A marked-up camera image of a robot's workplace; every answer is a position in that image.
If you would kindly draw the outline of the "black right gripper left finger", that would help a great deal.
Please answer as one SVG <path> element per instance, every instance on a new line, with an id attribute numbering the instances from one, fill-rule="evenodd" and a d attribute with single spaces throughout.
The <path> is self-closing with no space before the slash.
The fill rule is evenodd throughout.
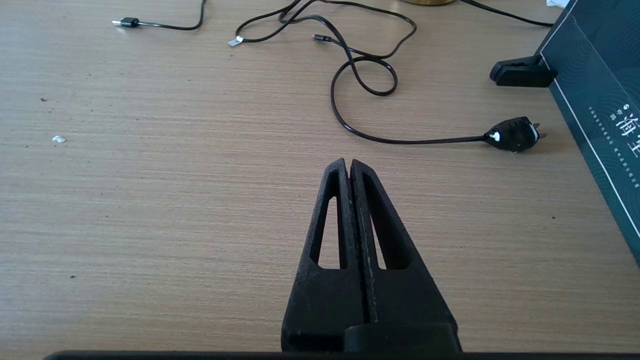
<path id="1" fill-rule="evenodd" d="M 338 268 L 323 268 L 329 202 L 336 199 Z M 343 158 L 323 171 L 281 325 L 285 353 L 341 353 L 345 331 L 364 324 L 369 312 L 364 291 L 361 224 L 354 188 Z"/>

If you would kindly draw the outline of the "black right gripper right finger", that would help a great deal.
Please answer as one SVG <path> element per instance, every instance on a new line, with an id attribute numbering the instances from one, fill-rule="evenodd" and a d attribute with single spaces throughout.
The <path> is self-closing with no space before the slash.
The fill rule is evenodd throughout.
<path id="1" fill-rule="evenodd" d="M 377 173 L 350 166 L 366 321 L 379 324 L 457 322 Z"/>

